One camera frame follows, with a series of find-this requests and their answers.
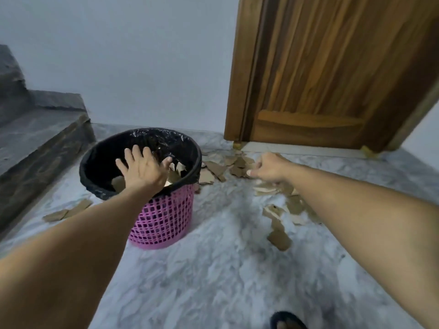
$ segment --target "foot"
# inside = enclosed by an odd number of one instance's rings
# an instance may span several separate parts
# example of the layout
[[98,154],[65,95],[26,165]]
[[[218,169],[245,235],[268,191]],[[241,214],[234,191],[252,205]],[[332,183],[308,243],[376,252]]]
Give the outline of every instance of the foot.
[[282,311],[271,316],[270,329],[307,329],[307,327],[294,314]]

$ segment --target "white wall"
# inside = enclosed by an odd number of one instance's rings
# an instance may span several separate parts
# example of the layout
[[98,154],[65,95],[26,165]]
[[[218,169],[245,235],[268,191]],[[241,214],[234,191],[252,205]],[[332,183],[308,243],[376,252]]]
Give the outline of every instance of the white wall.
[[0,43],[93,122],[223,132],[238,1],[0,0]]
[[439,171],[439,102],[417,125],[402,147]]

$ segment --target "trash can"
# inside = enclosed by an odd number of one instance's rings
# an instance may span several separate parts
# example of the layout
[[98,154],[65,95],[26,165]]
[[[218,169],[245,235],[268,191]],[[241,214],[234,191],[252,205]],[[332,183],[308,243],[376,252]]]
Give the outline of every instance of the trash can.
[[142,249],[165,248],[181,239],[192,219],[194,183],[201,170],[201,150],[183,133],[163,128],[139,128],[122,132],[97,143],[80,163],[80,181],[98,198],[107,200],[114,195],[111,181],[121,175],[115,164],[124,163],[124,149],[148,146],[159,161],[171,156],[173,162],[186,166],[182,178],[162,189],[142,209],[129,240]]

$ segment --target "hand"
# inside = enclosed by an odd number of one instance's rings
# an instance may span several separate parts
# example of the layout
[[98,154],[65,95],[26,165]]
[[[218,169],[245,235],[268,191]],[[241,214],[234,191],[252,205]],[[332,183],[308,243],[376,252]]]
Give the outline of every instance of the hand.
[[280,154],[266,152],[256,162],[256,168],[248,170],[247,174],[252,178],[258,178],[267,182],[285,181],[285,170],[293,163]]
[[128,148],[125,149],[125,160],[128,168],[120,159],[116,159],[116,166],[122,172],[126,189],[145,190],[153,196],[165,186],[171,157],[165,158],[159,165],[151,149],[146,146],[142,155],[139,146],[135,145],[132,152]]

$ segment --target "right arm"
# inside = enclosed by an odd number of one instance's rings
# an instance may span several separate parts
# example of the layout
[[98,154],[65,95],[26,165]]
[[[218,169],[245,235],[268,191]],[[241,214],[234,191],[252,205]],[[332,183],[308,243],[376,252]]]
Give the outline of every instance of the right arm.
[[288,182],[349,254],[419,323],[439,325],[439,207],[263,154],[250,176]]

